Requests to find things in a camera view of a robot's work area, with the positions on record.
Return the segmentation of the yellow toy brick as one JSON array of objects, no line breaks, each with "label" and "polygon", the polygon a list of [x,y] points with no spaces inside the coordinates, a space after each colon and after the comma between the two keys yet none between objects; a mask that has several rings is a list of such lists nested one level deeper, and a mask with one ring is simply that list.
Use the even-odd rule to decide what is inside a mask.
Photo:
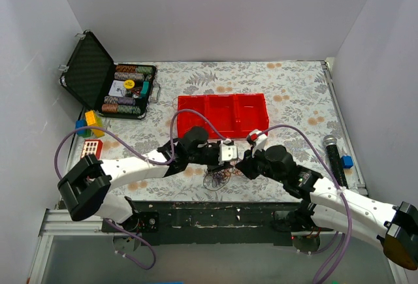
[{"label": "yellow toy brick", "polygon": [[[93,110],[85,112],[85,119],[86,119],[87,126],[89,127],[100,127],[100,128],[103,127],[101,118]],[[100,129],[92,129],[91,132],[97,138],[100,138],[105,135],[105,133]]]}]

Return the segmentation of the black poker chip case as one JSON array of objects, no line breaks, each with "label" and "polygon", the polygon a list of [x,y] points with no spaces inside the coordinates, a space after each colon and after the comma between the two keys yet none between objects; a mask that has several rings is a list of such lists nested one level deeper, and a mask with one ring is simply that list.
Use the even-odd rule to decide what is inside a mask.
[{"label": "black poker chip case", "polygon": [[[77,34],[78,43],[59,83],[87,110],[104,117],[144,119],[151,102],[157,67],[116,63],[90,30]],[[133,89],[124,81],[134,80]]]}]

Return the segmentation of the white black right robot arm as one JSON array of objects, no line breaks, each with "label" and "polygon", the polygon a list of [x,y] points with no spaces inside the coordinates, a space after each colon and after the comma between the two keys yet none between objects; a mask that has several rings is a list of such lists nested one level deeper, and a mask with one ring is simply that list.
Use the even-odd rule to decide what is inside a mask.
[{"label": "white black right robot arm", "polygon": [[252,153],[246,151],[236,164],[247,178],[264,176],[283,185],[287,193],[307,202],[295,214],[303,230],[314,226],[345,233],[376,247],[395,264],[417,269],[417,208],[402,202],[395,206],[378,202],[344,187],[329,178],[298,165],[283,146]]}]

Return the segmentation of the yellow round poker chip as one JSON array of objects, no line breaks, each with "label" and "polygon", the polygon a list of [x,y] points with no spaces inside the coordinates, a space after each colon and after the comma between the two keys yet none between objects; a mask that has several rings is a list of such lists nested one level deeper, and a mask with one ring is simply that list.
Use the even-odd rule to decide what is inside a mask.
[{"label": "yellow round poker chip", "polygon": [[134,80],[126,80],[123,83],[123,86],[125,89],[133,89],[135,87],[135,81]]}]

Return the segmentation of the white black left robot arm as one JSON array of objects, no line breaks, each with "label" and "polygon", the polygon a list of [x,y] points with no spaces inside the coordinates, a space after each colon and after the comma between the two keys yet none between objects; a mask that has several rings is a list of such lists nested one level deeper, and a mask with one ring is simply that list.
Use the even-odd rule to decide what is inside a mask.
[{"label": "white black left robot arm", "polygon": [[92,215],[111,219],[126,232],[138,227],[139,216],[127,197],[112,190],[140,180],[165,178],[183,172],[189,164],[206,165],[217,170],[227,168],[237,158],[232,140],[208,141],[202,127],[193,127],[144,158],[99,160],[87,155],[59,181],[58,189],[73,221]]}]

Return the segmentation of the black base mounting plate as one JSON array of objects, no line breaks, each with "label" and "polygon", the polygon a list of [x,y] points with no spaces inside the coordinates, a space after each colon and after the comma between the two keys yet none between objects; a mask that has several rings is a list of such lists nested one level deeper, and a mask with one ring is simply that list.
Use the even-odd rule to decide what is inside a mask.
[{"label": "black base mounting plate", "polygon": [[122,227],[151,245],[291,245],[294,236],[319,241],[326,229],[308,218],[312,206],[298,202],[133,201]]}]

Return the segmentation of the small blue block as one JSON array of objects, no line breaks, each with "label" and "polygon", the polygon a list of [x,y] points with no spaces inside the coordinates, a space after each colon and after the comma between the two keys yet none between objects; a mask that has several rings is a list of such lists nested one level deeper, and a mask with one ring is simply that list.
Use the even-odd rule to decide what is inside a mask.
[{"label": "small blue block", "polygon": [[341,162],[343,169],[350,169],[353,167],[353,160],[349,155],[341,156]]}]

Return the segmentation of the red three-compartment plastic tray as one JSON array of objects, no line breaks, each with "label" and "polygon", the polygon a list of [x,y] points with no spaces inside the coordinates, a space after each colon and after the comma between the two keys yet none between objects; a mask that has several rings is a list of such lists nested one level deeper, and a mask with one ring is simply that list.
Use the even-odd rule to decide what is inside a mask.
[{"label": "red three-compartment plastic tray", "polygon": [[206,117],[220,134],[227,138],[244,139],[255,129],[269,127],[265,96],[262,93],[230,95],[182,95],[179,110],[190,109]]}]

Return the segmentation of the black handheld microphone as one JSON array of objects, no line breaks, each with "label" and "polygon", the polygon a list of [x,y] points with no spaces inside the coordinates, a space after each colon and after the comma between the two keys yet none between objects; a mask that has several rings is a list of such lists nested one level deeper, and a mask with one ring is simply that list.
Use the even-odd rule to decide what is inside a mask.
[{"label": "black handheld microphone", "polygon": [[329,134],[324,137],[323,145],[327,153],[330,169],[336,178],[338,185],[348,188],[346,175],[344,173],[341,157],[338,151],[337,139],[333,135]]}]

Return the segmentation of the aluminium rail frame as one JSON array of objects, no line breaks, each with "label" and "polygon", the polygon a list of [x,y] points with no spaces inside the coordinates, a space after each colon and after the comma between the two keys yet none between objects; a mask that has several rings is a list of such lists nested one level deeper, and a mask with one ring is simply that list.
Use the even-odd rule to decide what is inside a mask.
[{"label": "aluminium rail frame", "polygon": [[337,245],[322,233],[324,253],[291,245],[182,244],[135,247],[127,236],[102,230],[93,217],[72,222],[48,210],[28,275],[29,283],[311,283]]}]

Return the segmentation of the red white toy block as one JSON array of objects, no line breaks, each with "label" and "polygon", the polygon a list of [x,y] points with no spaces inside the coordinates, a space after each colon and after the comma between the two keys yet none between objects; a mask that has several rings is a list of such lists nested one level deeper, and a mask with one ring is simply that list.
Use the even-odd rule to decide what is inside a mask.
[{"label": "red white toy block", "polygon": [[84,158],[87,155],[94,155],[97,159],[100,159],[103,148],[103,142],[98,139],[87,139],[84,141],[80,158]]}]

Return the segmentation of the green toy brick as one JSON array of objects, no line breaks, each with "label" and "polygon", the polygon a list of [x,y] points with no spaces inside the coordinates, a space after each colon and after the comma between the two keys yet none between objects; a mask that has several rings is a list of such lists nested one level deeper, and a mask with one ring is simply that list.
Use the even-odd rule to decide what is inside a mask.
[{"label": "green toy brick", "polygon": [[84,131],[83,137],[88,138],[88,137],[91,137],[91,136],[92,136],[92,131],[91,131],[91,129],[86,129],[86,130]]}]

